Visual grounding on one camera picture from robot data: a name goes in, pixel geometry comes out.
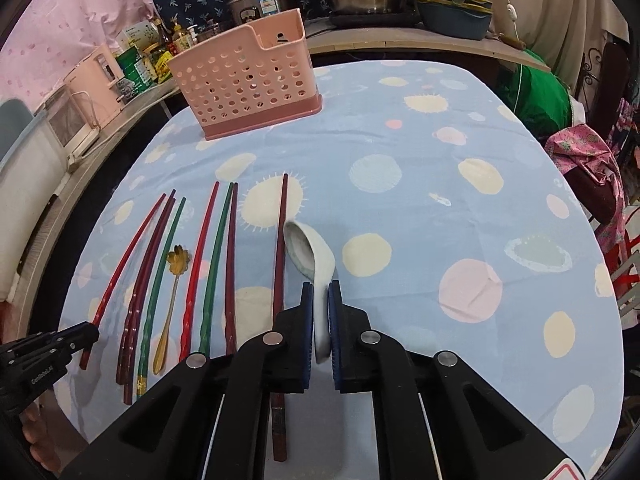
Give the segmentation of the person's left hand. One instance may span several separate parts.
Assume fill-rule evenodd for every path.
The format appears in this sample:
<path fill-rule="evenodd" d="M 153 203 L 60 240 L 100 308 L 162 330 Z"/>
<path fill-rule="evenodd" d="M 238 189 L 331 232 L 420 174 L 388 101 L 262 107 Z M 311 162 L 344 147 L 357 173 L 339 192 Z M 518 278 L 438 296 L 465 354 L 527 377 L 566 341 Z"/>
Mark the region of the person's left hand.
<path fill-rule="evenodd" d="M 21 414 L 23 434 L 29 443 L 32 458 L 47 471 L 59 474 L 61 460 L 55 451 L 54 442 L 47 430 L 37 404 L 30 404 Z"/>

